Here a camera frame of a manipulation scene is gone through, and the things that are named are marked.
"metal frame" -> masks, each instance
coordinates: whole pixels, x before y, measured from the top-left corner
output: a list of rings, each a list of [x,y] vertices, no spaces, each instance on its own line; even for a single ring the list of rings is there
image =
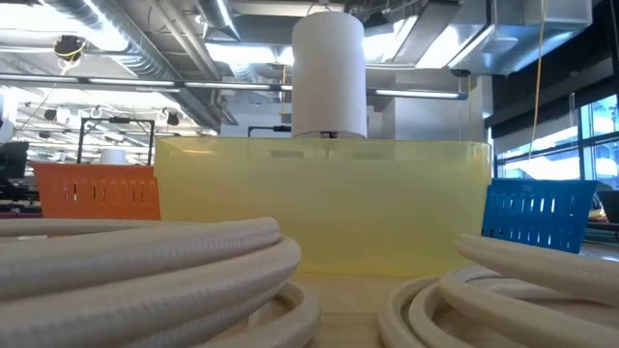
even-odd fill
[[[151,161],[153,157],[153,141],[155,139],[155,121],[154,120],[132,120],[132,119],[121,118],[121,117],[110,117],[110,118],[88,117],[88,118],[81,119],[81,126],[79,127],[79,142],[77,144],[77,164],[81,164],[81,153],[83,151],[83,146],[84,146],[84,136],[87,134],[86,124],[91,121],[92,122],[107,121],[111,124],[129,124],[131,122],[136,122],[136,123],[145,123],[145,124],[151,125],[151,131],[150,131],[150,136],[148,140],[148,162],[147,162],[147,165],[151,165]],[[120,134],[123,133],[121,130],[118,130],[116,132]]]
[[[293,92],[292,85],[278,83],[241,83],[222,81],[176,81],[110,77],[58,76],[41,74],[0,73],[0,83],[9,86],[109,89],[125,88],[137,92],[179,93],[184,89]],[[465,101],[468,93],[422,89],[367,88],[372,97],[399,97]]]

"black monitor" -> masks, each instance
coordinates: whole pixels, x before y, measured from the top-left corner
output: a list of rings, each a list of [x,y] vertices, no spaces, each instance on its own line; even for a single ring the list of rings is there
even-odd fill
[[[27,142],[8,142],[0,145],[0,179],[22,179],[28,161]]]

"metal beam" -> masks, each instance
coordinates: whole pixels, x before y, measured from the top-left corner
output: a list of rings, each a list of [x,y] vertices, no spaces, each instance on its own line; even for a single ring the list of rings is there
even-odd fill
[[[233,91],[271,91],[291,92],[292,85],[276,83],[237,83],[222,81],[166,81],[127,78],[78,77],[58,75],[33,75],[0,73],[0,84],[9,86],[32,86],[56,88],[101,89],[109,87],[133,88],[138,92],[157,91],[169,93],[178,89],[206,89],[206,90],[233,90]],[[399,97],[418,99],[439,99],[463,101],[468,98],[467,93],[459,91],[431,91],[421,89],[387,89],[367,88],[368,96]]]

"yellow translucent tub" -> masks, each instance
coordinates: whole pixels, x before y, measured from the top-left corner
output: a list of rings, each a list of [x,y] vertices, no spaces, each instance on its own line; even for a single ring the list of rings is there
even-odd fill
[[[466,263],[482,229],[490,149],[470,142],[170,137],[157,144],[162,219],[273,217],[302,272],[424,276]]]

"wooden table surface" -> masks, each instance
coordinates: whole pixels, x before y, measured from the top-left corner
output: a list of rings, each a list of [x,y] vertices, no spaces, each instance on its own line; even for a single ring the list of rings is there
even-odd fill
[[[405,277],[298,274],[320,300],[322,327],[310,348],[383,347],[376,313]]]

